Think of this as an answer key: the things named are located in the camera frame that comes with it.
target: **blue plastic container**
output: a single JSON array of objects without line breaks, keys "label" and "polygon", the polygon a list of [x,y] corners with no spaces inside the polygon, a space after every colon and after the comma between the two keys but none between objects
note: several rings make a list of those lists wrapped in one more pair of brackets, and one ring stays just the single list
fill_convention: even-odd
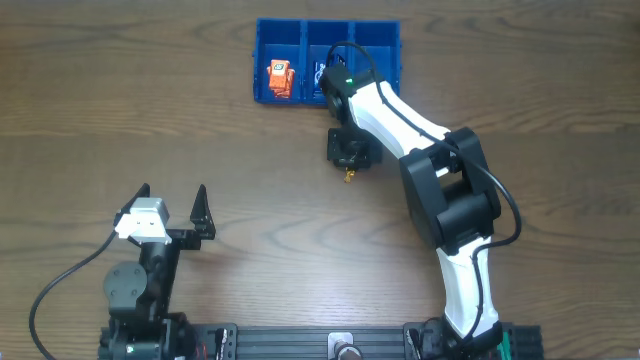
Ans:
[{"label": "blue plastic container", "polygon": [[[265,104],[326,104],[314,79],[317,79],[317,69],[324,65],[331,45],[344,40],[362,45],[375,60],[378,71],[399,94],[402,71],[400,22],[258,19],[253,53],[255,100]],[[356,49],[339,47],[334,54],[344,59],[354,74],[370,67]],[[267,67],[272,59],[289,60],[296,71],[290,99],[276,98],[269,89]]]}]

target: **wood grain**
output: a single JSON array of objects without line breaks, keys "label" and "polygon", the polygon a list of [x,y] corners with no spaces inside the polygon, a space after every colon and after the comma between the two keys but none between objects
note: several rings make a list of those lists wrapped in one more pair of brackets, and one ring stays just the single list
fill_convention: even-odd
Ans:
[{"label": "wood grain", "polygon": [[[490,256],[501,319],[542,325],[549,358],[637,356],[636,1],[26,0],[0,1],[3,359],[40,358],[31,302],[145,181],[176,226],[208,187],[219,236],[182,256],[171,305],[194,322],[442,313],[391,155],[347,186],[324,160],[326,110],[253,102],[256,17],[400,19],[403,98],[477,130],[521,206],[521,241]],[[47,296],[52,353],[95,357],[104,274],[136,257],[116,242]]]}]

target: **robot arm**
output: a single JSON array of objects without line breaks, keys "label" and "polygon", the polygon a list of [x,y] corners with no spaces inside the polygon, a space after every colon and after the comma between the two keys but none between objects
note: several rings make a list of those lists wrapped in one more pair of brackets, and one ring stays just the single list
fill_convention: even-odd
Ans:
[{"label": "robot arm", "polygon": [[[479,246],[491,242],[493,220],[500,216],[493,184],[477,169],[467,166],[465,159],[458,159],[421,136],[398,117],[383,103],[370,73],[352,76],[343,64],[336,64],[325,68],[321,87],[332,115],[370,133],[399,159],[410,216],[420,236],[436,249],[440,260],[446,290],[444,333],[461,343],[478,313],[479,291],[471,255]],[[414,125],[487,168],[482,148],[471,130],[450,132],[411,109],[388,82],[381,81],[380,88],[387,101]],[[441,187],[439,177],[459,171],[463,174],[461,180]],[[491,301],[486,251],[478,254],[478,266],[483,311],[467,341],[473,343],[468,346],[473,350],[467,353],[497,345],[502,331]]]}]

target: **yellow object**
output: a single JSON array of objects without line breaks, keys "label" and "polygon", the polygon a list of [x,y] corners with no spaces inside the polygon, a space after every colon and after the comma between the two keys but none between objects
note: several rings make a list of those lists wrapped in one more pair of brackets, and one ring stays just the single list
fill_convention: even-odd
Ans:
[{"label": "yellow object", "polygon": [[351,178],[355,176],[355,174],[355,170],[347,170],[347,176],[345,176],[344,182],[346,182],[347,184],[351,183]]}]

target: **dark blue object in tray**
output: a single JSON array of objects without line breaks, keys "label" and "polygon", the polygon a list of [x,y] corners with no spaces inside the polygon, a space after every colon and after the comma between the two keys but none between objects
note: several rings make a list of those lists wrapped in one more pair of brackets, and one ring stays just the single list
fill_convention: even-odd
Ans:
[{"label": "dark blue object in tray", "polygon": [[[378,71],[399,94],[400,22],[258,19],[253,53],[253,97],[265,104],[326,104],[314,80],[324,67],[327,52],[338,41],[362,45],[376,62]],[[352,73],[368,69],[369,62],[354,48],[334,51],[335,61],[344,61]],[[267,67],[272,59],[289,60],[296,71],[290,99],[279,99],[269,89]]]}]

